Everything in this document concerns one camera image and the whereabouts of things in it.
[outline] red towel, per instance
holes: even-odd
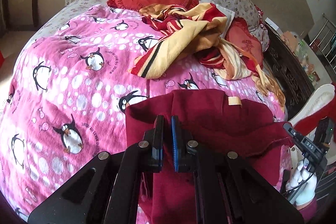
[[[283,122],[274,123],[264,104],[242,100],[242,107],[228,105],[227,98],[220,90],[174,90],[132,105],[126,109],[127,145],[142,140],[159,114],[168,120],[166,132],[170,132],[170,117],[177,115],[195,140],[220,153],[235,151],[250,157],[252,166],[275,185],[279,179],[279,147],[290,145]],[[193,177],[174,172],[171,143],[171,135],[166,134],[162,172],[142,183],[139,204],[152,224],[194,224]]]

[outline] hand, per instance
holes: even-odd
[[[306,180],[310,177],[311,173],[303,168],[303,160],[299,161],[297,167],[294,169],[292,177],[286,184],[286,191],[293,189],[298,186],[300,182]],[[296,206],[301,206],[313,200],[315,196],[317,178],[316,174],[312,175],[312,177],[307,181],[304,190],[301,194],[296,198]]]

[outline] pink blanket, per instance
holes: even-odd
[[[224,81],[192,56],[160,79],[128,73],[161,35],[137,12],[97,5],[24,50],[0,120],[0,190],[20,216],[100,151],[123,151],[125,109],[147,98],[216,88],[264,103],[283,120],[273,94],[263,97],[251,78]]]

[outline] metal screw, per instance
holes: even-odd
[[[100,160],[105,160],[105,159],[107,159],[109,157],[109,153],[107,153],[107,152],[100,152],[99,154],[98,154],[98,159],[100,159]]]
[[[189,141],[188,146],[189,147],[196,147],[196,146],[198,146],[198,142],[197,141]]]
[[[141,142],[138,143],[138,145],[141,148],[145,148],[145,147],[149,146],[149,142],[147,142],[147,141],[141,141]]]
[[[233,152],[233,151],[230,151],[229,153],[227,153],[227,156],[230,158],[230,159],[236,159],[238,158],[238,154],[236,152]]]

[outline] cartoon penguin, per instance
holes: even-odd
[[[155,46],[158,42],[158,39],[153,37],[145,37],[140,38],[138,40],[138,44],[143,48],[145,52],[147,52],[151,47]]]
[[[24,148],[25,148],[25,140],[21,140],[17,137],[16,134],[12,138],[12,151],[15,159],[15,164],[21,165],[22,169],[24,168]]]
[[[121,23],[117,24],[116,26],[110,28],[110,29],[115,29],[117,31],[124,31],[128,28],[128,24],[124,22],[124,20],[122,20]]]
[[[259,92],[259,91],[255,91],[255,94],[258,96],[259,100],[262,101],[263,103],[265,103],[264,97],[263,95]]]
[[[70,27],[70,21],[68,21],[65,25],[63,25],[62,27],[60,27],[60,31],[68,29]]]
[[[123,96],[119,100],[119,108],[120,110],[125,113],[126,107],[130,105],[134,105],[136,103],[140,103],[143,100],[146,100],[148,97],[143,95],[135,95],[134,93],[138,92],[138,90],[134,90],[131,93]]]
[[[80,56],[81,59],[85,59],[86,69],[89,70],[100,70],[104,66],[104,58],[100,53],[100,48],[96,52],[89,53],[88,56]]]
[[[24,221],[28,221],[28,216],[26,216],[24,213],[21,213],[20,208],[15,209],[16,214],[22,218]]]
[[[179,84],[181,88],[184,88],[186,90],[199,90],[198,85],[194,82],[193,76],[190,74],[190,79],[186,79],[183,84]]]
[[[219,75],[217,75],[214,72],[211,73],[211,76],[212,76],[212,78],[214,78],[214,80],[216,81],[217,85],[219,85],[219,86],[226,86],[227,87],[227,84],[226,84],[225,80],[222,77],[220,77]]]
[[[11,103],[11,101],[12,101],[12,99],[13,99],[13,97],[14,97],[14,94],[15,94],[15,88],[14,88],[13,85],[12,85],[12,87],[13,87],[13,92],[10,93],[10,94],[8,95],[8,99],[7,99],[7,103],[8,103],[8,104]]]
[[[71,114],[72,122],[65,123],[61,128],[53,127],[53,129],[61,135],[61,140],[66,153],[78,154],[82,151],[83,141],[78,129],[76,128],[75,120]]]
[[[118,9],[118,8],[110,8],[112,13],[120,13],[122,11],[122,9]]]
[[[69,40],[70,42],[72,42],[74,44],[77,44],[82,39],[78,35],[72,35],[72,36],[69,36],[69,37],[65,37],[65,40]]]
[[[44,61],[42,61],[40,64],[37,65],[37,67],[33,70],[33,78],[35,81],[35,85],[37,90],[39,90],[39,87],[45,91],[48,91],[48,80],[51,74],[51,67],[47,66],[41,66],[41,64]]]
[[[106,18],[100,18],[100,17],[93,17],[93,20],[96,22],[96,23],[104,23]]]

